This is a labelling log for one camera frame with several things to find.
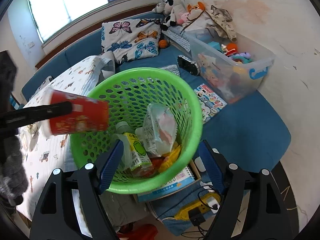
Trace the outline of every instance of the green plastic basket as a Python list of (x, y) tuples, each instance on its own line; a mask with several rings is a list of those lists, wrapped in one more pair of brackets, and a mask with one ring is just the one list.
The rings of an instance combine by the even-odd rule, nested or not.
[(190, 86), (175, 74), (157, 68), (126, 70), (103, 81), (88, 96), (109, 102), (109, 129), (70, 136), (78, 168), (110, 149), (110, 138), (118, 122), (126, 121), (134, 129), (141, 127), (150, 103), (170, 107), (178, 124), (177, 142), (182, 150), (169, 169), (150, 179), (116, 171), (108, 191), (137, 194), (160, 187), (187, 166), (196, 152), (203, 125), (200, 103)]

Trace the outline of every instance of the clear plastic storage box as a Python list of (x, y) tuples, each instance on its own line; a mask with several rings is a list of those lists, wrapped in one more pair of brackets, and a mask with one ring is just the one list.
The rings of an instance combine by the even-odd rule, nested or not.
[(190, 41), (192, 59), (197, 62), (201, 76), (213, 90), (228, 103), (236, 102), (254, 92), (275, 60), (275, 54), (262, 45), (237, 33), (238, 52), (251, 54), (253, 62), (241, 64), (208, 45), (211, 41), (227, 45), (229, 40), (220, 38), (210, 29), (186, 32)]

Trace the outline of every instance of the butterfly pillow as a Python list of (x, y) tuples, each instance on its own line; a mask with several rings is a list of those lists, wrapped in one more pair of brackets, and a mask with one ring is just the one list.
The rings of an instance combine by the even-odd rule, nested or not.
[(119, 64), (158, 56), (160, 19), (127, 19), (102, 24), (102, 54), (112, 51)]

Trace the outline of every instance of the pink plush toy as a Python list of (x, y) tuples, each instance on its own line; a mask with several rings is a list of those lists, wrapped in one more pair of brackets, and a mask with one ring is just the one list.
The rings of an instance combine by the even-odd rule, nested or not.
[(187, 12), (179, 16), (180, 16), (180, 19), (177, 20), (177, 24), (182, 25), (184, 22), (188, 21), (188, 17), (190, 16), (190, 13)]

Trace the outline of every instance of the workbook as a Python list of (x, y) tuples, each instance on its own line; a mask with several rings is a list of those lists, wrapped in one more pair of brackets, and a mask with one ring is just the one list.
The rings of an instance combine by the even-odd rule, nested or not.
[(173, 179), (170, 179), (166, 184), (154, 191), (137, 194), (138, 202), (152, 201), (166, 197), (194, 183), (200, 179), (200, 174), (196, 170), (194, 162), (192, 162), (192, 167), (191, 169), (189, 166), (186, 166)]

